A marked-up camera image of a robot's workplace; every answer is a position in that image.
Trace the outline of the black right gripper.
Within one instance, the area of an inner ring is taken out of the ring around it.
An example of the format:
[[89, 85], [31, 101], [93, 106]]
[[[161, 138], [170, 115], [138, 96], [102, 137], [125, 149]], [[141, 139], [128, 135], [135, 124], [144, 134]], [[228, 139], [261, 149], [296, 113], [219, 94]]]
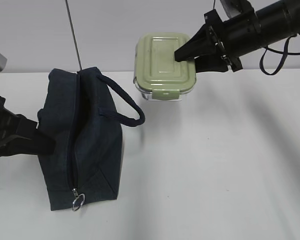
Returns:
[[177, 62], [194, 59], [196, 73], [225, 73], [229, 67], [233, 72], [243, 69], [239, 57], [230, 47], [225, 23], [216, 9], [204, 14], [205, 24], [184, 45], [174, 52]]

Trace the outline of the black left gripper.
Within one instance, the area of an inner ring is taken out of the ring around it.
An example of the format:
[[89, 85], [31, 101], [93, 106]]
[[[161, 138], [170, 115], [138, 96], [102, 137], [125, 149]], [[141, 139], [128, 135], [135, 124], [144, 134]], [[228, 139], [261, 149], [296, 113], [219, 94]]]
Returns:
[[51, 155], [56, 142], [37, 129], [37, 122], [5, 108], [0, 96], [0, 157], [18, 154]]

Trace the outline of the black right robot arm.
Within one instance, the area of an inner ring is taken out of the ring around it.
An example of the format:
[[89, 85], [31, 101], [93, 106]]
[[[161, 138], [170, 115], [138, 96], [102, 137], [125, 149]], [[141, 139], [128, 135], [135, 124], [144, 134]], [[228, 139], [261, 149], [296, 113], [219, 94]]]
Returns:
[[177, 62], [194, 61], [197, 73], [237, 72], [243, 69], [240, 58], [264, 49], [281, 55], [273, 72], [259, 68], [265, 75], [276, 75], [284, 66], [292, 38], [300, 36], [300, 0], [279, 0], [256, 11], [248, 0], [223, 0], [228, 16], [223, 21], [216, 9], [204, 14], [198, 32], [174, 52]]

